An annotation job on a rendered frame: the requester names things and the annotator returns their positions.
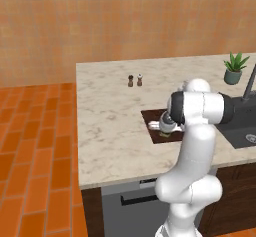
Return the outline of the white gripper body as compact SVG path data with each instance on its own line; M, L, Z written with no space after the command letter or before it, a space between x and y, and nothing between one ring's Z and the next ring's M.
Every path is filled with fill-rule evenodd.
M175 122L171 123L171 124L166 124L160 121L150 121L148 123L148 128L150 130L159 130L161 132L182 132L183 131L183 127L182 126L178 126Z

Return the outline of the dark brown cutting board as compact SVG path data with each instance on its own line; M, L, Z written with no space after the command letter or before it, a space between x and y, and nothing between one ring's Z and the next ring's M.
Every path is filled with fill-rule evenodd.
M145 124L148 124L150 121L158 121L163 112L164 109L142 110L141 114ZM159 130L148 130L148 132L154 144L180 142L184 135L179 131L172 132L169 136L164 136Z

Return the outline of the dark grey sink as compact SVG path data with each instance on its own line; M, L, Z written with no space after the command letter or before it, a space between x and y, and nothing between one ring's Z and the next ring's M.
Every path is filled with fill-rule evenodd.
M233 119L216 128L235 149L256 146L256 96L250 97L246 102L241 97L234 97L233 102Z

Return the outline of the grey dishwasher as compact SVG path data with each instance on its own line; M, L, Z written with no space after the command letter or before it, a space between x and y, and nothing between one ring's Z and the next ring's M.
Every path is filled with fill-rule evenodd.
M155 178L101 188L105 237L154 237L169 205L159 200L122 206L125 199L155 195Z

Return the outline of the green potted plant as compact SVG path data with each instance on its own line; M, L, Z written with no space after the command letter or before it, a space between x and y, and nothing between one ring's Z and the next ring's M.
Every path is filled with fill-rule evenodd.
M227 84L235 85L239 82L242 76L242 70L247 67L246 62L248 59L249 56L243 58L241 52L237 55L234 55L233 53L229 54L229 61L224 62L226 67L224 81Z

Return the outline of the dark grey tap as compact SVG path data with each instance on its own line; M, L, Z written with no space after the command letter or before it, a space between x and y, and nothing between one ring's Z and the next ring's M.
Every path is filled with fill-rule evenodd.
M245 102L249 99L249 96L250 96L250 93L251 93L251 89L252 89L252 86L253 86L253 83L254 83L254 80L255 80L255 76L256 76L256 63L254 65L254 68L253 68L253 71L251 73L251 76L249 78L249 81L247 83L247 86L246 86L246 89L245 89L245 92L242 96L242 101Z

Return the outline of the dark brown cupboard side panel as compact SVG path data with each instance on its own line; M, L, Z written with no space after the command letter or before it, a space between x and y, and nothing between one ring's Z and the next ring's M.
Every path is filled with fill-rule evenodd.
M105 237L101 188L81 191L88 237Z

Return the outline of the dark brown cupboard door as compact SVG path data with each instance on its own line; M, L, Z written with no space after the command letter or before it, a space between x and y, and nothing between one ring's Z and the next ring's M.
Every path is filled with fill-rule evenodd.
M207 206L199 231L204 237L256 227L256 163L220 168L221 199Z

